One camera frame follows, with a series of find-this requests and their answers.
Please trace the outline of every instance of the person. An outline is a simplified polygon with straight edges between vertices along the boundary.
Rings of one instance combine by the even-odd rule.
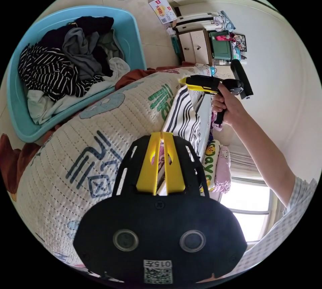
[[[224,109],[223,122],[230,125],[255,162],[267,186],[285,206],[283,217],[251,249],[247,250],[232,272],[221,277],[244,272],[267,258],[293,231],[305,213],[317,187],[313,179],[310,183],[296,177],[282,152],[265,134],[255,120],[247,113],[241,102],[224,85],[213,98],[213,111]],[[216,280],[214,275],[201,282]]]

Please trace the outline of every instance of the black and white striped shirt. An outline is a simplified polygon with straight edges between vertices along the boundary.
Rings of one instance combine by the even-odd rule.
[[[53,101],[65,95],[83,97],[94,83],[104,81],[100,75],[81,81],[77,67],[59,48],[28,44],[20,55],[18,73],[28,90],[40,90]]]

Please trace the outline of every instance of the hand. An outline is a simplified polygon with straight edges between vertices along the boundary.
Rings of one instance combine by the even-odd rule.
[[[233,127],[235,123],[247,117],[248,113],[241,102],[222,83],[219,83],[218,89],[222,96],[219,94],[214,96],[212,109],[215,112],[221,112],[226,109],[223,122]]]

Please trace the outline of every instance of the floor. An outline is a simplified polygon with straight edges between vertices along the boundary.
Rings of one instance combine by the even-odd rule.
[[[170,36],[166,32],[153,9],[149,6],[152,0],[57,0],[49,6],[37,20],[58,10],[81,5],[106,5],[126,9],[137,20],[147,67],[178,65]],[[24,142],[15,134],[9,117],[6,95],[7,71],[0,87],[0,134],[7,134],[12,147],[22,148]]]

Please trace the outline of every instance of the cartoon pillow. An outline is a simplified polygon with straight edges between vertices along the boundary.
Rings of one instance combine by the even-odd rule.
[[[206,149],[205,157],[202,161],[209,192],[215,188],[215,176],[219,151],[220,142],[218,140],[211,141]]]

